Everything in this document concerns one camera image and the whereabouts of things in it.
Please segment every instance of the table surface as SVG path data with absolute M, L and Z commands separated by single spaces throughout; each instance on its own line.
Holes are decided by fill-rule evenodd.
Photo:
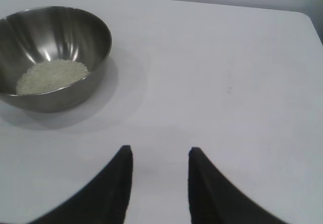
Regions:
M 51 5 L 108 24 L 109 70 L 89 100 L 63 113 L 0 102 L 0 221 L 51 210 L 130 144 L 125 223 L 190 223 L 192 146 L 279 218 L 323 223 L 323 47 L 306 15 L 168 0 L 0 0 L 0 16 Z

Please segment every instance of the stainless steel bowl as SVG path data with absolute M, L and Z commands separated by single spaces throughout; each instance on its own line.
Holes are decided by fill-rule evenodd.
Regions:
M 84 101 L 103 76 L 111 33 L 97 16 L 74 8 L 43 7 L 0 20 L 0 98 L 16 107 L 61 111 Z M 89 74 L 64 88 L 16 95 L 17 80 L 34 64 L 51 60 L 82 62 Z

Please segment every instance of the rice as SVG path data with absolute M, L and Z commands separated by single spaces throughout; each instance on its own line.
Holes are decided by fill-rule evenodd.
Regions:
M 39 94 L 70 85 L 88 74 L 87 67 L 71 60 L 35 64 L 17 81 L 16 94 Z

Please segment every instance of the bowl rim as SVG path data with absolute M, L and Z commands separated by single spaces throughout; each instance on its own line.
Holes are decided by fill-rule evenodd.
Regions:
M 25 12 L 28 12 L 28 11 L 33 11 L 33 10 L 41 10 L 41 9 L 46 9 L 46 8 L 62 8 L 62 9 L 73 9 L 73 10 L 77 10 L 77 11 L 82 11 L 82 12 L 85 12 L 91 16 L 94 16 L 96 19 L 98 19 L 106 28 L 107 32 L 108 32 L 108 35 L 109 35 L 109 40 L 110 40 L 110 46 L 108 48 L 108 50 L 106 51 L 106 54 L 105 56 L 103 57 L 102 59 L 102 63 L 104 63 L 104 61 L 106 60 L 106 58 L 109 56 L 110 54 L 110 51 L 111 51 L 111 48 L 112 48 L 112 35 L 111 35 L 111 31 L 109 29 L 109 27 L 107 26 L 107 23 L 101 19 L 99 16 L 89 12 L 89 11 L 86 11 L 86 10 L 83 10 L 83 9 L 80 9 L 80 8 L 76 8 L 76 7 L 68 7 L 68 6 L 42 6 L 42 7 L 35 7 L 35 8 L 31 8 L 31 9 L 25 9 L 25 10 L 22 10 L 22 11 L 18 11 L 18 12 L 15 12 L 13 14 L 10 14 L 8 16 L 5 16 L 3 18 L 0 19 L 0 21 L 2 20 L 6 20 L 8 17 L 10 16 L 13 16 L 13 15 L 17 15 L 17 14 L 21 14 L 21 13 L 25 13 Z M 90 71 L 86 76 L 84 76 L 83 78 L 69 84 L 69 85 L 66 85 L 64 87 L 61 87 L 61 88 L 58 88 L 58 89 L 55 89 L 55 90 L 51 90 L 51 91 L 46 91 L 46 92 L 43 92 L 43 93 L 37 93 L 37 94 L 8 94 L 8 93 L 3 93 L 0 91 L 0 96 L 10 96 L 10 97 L 30 97 L 30 96 L 41 96 L 41 95 L 46 95 L 46 94 L 50 94 L 50 93 L 54 93 L 56 91 L 60 91 L 60 90 L 63 90 L 63 89 L 66 89 L 66 88 L 69 88 L 71 87 L 72 85 L 74 84 L 77 84 L 79 83 L 80 81 L 83 81 L 85 80 L 86 78 L 88 78 L 94 71 L 96 71 L 97 69 L 94 69 L 93 71 Z

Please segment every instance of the metal bowl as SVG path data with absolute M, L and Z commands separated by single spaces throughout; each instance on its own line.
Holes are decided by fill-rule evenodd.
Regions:
M 103 76 L 112 45 L 107 25 L 80 9 L 43 7 L 0 20 L 0 98 L 32 111 L 52 112 L 73 107 L 94 91 Z M 89 74 L 66 87 L 17 95 L 18 79 L 33 65 L 51 60 L 83 63 Z

